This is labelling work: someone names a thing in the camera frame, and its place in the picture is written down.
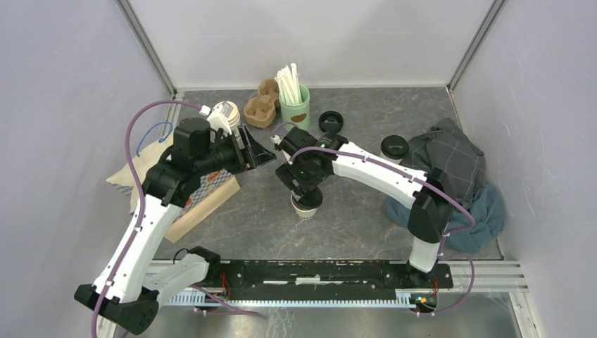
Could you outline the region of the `black plastic cup lid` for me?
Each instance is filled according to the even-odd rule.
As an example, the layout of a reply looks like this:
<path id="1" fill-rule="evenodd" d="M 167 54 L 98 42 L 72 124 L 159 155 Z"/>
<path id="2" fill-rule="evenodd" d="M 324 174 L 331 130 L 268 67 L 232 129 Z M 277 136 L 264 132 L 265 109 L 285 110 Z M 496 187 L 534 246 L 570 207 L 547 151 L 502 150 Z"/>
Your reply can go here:
<path id="1" fill-rule="evenodd" d="M 409 151 L 409 143 L 398 135 L 389 135 L 383 138 L 380 144 L 381 153 L 392 158 L 404 158 Z"/>

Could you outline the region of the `white paper coffee cup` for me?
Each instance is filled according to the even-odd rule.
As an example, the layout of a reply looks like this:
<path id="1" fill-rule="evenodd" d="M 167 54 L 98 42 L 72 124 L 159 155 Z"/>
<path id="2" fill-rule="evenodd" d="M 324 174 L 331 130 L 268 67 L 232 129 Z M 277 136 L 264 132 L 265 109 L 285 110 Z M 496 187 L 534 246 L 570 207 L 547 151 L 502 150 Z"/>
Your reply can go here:
<path id="1" fill-rule="evenodd" d="M 392 157 L 388 157 L 385 154 L 381 153 L 380 158 L 383 158 L 384 160 L 387 160 L 389 162 L 395 163 L 395 164 L 401 164 L 401 161 L 403 160 L 402 158 L 392 158 Z"/>

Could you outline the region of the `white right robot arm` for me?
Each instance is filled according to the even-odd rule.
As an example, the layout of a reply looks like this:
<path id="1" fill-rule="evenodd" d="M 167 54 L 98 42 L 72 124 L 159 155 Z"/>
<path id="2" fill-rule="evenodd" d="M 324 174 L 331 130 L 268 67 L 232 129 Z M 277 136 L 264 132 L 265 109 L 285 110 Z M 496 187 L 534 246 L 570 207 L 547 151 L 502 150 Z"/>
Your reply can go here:
<path id="1" fill-rule="evenodd" d="M 299 216 L 315 215 L 323 202 L 319 186 L 333 175 L 376 189 L 410 210 L 408 231 L 413 247 L 406 269 L 409 283 L 425 287 L 434 279 L 444 229 L 456 205 L 448 195 L 443 171 L 426 173 L 403 167 L 329 132 L 316 139 L 292 127 L 284 137 L 274 134 L 270 140 L 286 159 L 276 175 L 291 192 L 291 204 Z"/>

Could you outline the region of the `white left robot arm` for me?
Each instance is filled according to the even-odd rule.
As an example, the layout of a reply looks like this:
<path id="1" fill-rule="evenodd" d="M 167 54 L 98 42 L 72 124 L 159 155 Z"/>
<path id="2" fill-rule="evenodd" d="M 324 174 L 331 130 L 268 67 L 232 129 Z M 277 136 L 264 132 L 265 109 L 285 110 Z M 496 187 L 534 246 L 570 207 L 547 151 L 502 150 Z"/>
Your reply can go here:
<path id="1" fill-rule="evenodd" d="M 203 118 L 187 118 L 173 132 L 173 144 L 150 168 L 142 183 L 131 223 L 106 269 L 74 295 L 101 316 L 130 334 L 141 334 L 158 309 L 196 283 L 216 285 L 221 278 L 219 255 L 191 250 L 155 277 L 146 276 L 159 244 L 202 179 L 217 171 L 239 174 L 276 159 L 245 125 L 239 134 L 225 134 Z"/>

